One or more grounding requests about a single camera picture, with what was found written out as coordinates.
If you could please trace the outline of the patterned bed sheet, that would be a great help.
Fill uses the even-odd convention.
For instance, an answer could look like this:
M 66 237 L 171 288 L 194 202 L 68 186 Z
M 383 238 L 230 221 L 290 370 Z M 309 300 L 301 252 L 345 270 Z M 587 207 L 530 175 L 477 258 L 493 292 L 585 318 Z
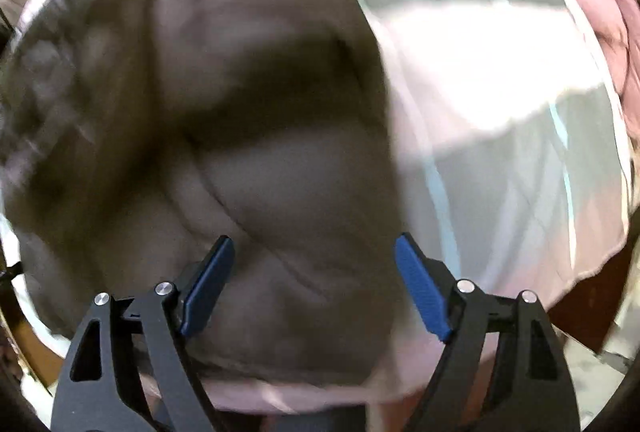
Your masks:
M 48 2 L 29 0 L 11 52 Z M 501 295 L 533 290 L 544 304 L 600 269 L 626 238 L 630 155 L 608 66 L 576 0 L 357 2 L 385 78 L 399 235 L 411 233 L 454 276 Z M 72 336 L 39 318 L 25 276 L 17 289 L 37 336 L 64 355 Z M 194 360 L 210 400 L 280 414 L 423 388 L 439 345 L 401 289 L 387 348 L 363 382 L 207 377 Z

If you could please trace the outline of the olive grey puffer coat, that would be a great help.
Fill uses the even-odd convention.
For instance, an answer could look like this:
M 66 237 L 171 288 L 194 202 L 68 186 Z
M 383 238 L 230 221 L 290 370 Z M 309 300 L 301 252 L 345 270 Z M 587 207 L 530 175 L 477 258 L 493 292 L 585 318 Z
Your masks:
M 400 215 L 357 0 L 49 0 L 4 64 L 1 181 L 55 334 L 228 236 L 202 374 L 356 386 L 387 348 Z

